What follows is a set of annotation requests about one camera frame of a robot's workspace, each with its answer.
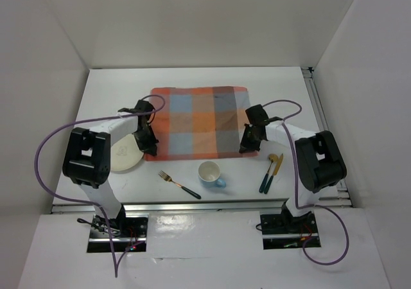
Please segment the checkered orange blue cloth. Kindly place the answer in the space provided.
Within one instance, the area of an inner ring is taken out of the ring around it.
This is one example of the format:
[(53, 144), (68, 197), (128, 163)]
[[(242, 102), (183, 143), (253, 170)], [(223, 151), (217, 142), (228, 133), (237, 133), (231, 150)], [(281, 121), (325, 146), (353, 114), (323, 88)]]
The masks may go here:
[(248, 119), (249, 92), (241, 86), (156, 87), (150, 103), (158, 110), (152, 129), (157, 155), (146, 161), (242, 157), (240, 142)]

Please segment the gold spoon green handle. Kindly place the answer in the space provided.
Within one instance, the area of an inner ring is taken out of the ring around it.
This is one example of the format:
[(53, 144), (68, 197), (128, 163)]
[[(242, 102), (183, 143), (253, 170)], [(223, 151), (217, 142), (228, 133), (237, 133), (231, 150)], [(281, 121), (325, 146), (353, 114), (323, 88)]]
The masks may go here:
[(267, 170), (267, 172), (265, 173), (265, 176), (263, 177), (263, 180), (262, 180), (261, 185), (260, 185), (260, 187), (259, 187), (259, 192), (260, 192), (260, 193), (262, 193), (262, 192), (264, 191), (264, 188), (265, 188), (265, 186), (266, 186), (266, 184), (267, 184), (267, 180), (268, 180), (268, 176), (269, 176), (271, 167), (272, 167), (273, 163), (275, 163), (275, 162), (278, 161), (278, 156), (277, 156), (276, 154), (274, 154), (274, 153), (271, 153), (271, 154), (268, 156), (268, 160), (270, 161), (270, 165), (269, 165), (268, 170)]

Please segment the cream round plate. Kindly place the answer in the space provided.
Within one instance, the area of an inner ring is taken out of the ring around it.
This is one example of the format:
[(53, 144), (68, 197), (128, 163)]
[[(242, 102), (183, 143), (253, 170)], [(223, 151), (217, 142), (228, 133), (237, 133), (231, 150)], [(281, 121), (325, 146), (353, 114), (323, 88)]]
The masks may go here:
[(144, 156), (133, 134), (129, 134), (113, 144), (110, 149), (110, 168), (114, 172), (127, 171)]

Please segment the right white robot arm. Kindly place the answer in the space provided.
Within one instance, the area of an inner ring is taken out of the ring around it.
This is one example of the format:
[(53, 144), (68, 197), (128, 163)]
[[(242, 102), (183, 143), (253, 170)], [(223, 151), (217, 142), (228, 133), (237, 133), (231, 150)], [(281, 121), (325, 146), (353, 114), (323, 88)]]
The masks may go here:
[(330, 131), (315, 133), (284, 121), (265, 126), (246, 124), (240, 153), (258, 151), (262, 141), (272, 141), (291, 149), (293, 195), (282, 205), (272, 231), (297, 233), (311, 218), (322, 190), (338, 184), (346, 177), (344, 160)]

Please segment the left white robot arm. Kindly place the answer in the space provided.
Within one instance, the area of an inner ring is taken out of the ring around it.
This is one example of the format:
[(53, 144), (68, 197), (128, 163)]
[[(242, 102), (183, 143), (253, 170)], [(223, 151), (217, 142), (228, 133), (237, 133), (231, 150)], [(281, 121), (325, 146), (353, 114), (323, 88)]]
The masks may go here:
[(151, 127), (153, 106), (123, 108), (120, 113), (92, 128), (74, 128), (62, 167), (63, 174), (80, 186), (89, 201), (97, 203), (96, 216), (102, 221), (107, 216), (103, 228), (113, 237), (124, 234), (127, 221), (123, 204), (109, 184), (111, 147), (131, 134), (140, 151), (156, 156), (159, 142)]

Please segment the light blue mug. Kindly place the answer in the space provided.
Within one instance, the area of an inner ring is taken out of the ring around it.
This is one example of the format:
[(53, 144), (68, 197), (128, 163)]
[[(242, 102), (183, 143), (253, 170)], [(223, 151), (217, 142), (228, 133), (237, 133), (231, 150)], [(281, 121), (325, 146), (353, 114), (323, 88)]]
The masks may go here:
[(198, 167), (198, 178), (207, 188), (225, 188), (219, 165), (213, 161), (205, 161)]

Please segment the gold knife green handle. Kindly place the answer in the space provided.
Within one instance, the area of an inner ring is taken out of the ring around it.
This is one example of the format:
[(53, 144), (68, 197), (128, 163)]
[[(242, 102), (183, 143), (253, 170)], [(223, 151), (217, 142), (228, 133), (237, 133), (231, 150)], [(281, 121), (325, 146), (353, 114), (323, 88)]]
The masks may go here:
[(273, 165), (271, 167), (271, 170), (270, 170), (270, 173), (269, 173), (269, 176), (268, 176), (267, 184), (266, 184), (266, 186), (264, 188), (264, 191), (262, 193), (264, 193), (264, 194), (268, 193), (268, 191), (270, 189), (270, 186), (271, 186), (271, 183), (272, 183), (274, 177), (278, 174), (278, 171), (279, 171), (279, 169), (280, 169), (280, 167), (283, 163), (283, 159), (284, 159), (284, 155), (281, 154), (280, 156), (278, 156), (278, 161), (273, 163)]

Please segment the gold fork green handle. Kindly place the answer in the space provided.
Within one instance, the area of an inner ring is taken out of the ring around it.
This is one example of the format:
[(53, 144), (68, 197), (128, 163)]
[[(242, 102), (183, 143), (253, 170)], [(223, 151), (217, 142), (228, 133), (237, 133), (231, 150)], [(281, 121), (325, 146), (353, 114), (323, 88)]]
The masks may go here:
[(182, 184), (179, 184), (179, 183), (175, 182), (175, 181), (174, 181), (167, 173), (165, 173), (164, 171), (160, 171), (160, 172), (159, 172), (159, 176), (160, 176), (163, 180), (165, 180), (166, 182), (173, 183), (174, 185), (176, 185), (177, 187), (179, 187), (180, 189), (182, 189), (183, 191), (185, 191), (186, 193), (188, 193), (188, 194), (191, 195), (192, 197), (194, 197), (194, 198), (196, 198), (196, 199), (198, 199), (198, 200), (201, 200), (201, 199), (202, 199), (202, 197), (201, 197), (198, 193), (196, 193), (196, 192), (194, 192), (193, 190), (191, 190), (191, 189), (183, 186)]

